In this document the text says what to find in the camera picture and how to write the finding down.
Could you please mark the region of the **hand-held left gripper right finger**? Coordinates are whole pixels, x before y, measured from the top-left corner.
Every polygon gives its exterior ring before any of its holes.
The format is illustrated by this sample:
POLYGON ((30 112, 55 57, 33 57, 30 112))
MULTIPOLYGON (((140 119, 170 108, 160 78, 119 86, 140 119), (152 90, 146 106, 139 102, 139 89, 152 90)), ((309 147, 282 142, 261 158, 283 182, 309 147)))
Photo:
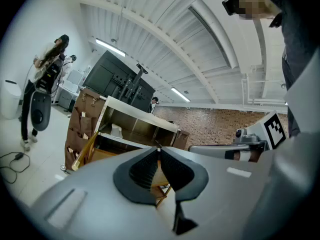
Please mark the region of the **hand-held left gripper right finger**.
POLYGON ((273 156, 257 163, 161 149, 161 166, 175 192, 172 228, 159 226, 162 240, 239 240, 269 179, 273 156))

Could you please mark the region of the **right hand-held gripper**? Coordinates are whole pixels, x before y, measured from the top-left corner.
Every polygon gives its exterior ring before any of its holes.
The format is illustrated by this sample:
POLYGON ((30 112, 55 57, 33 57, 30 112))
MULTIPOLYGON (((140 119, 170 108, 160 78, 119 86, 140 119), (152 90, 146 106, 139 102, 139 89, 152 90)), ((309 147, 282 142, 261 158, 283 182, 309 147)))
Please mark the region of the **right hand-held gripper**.
POLYGON ((199 155, 243 162, 257 162, 261 154, 276 149, 287 136, 276 111, 253 125, 238 129, 230 145, 191 145, 188 151, 199 155))

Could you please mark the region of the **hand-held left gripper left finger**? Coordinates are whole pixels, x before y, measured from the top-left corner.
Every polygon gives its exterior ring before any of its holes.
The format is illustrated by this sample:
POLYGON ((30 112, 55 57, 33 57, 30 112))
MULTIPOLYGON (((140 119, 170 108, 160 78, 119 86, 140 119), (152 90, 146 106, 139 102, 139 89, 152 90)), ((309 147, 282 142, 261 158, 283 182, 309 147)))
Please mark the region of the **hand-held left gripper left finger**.
POLYGON ((51 240, 173 240, 155 206, 129 201, 114 185, 116 168, 143 152, 91 162, 53 185, 31 206, 36 227, 51 240))

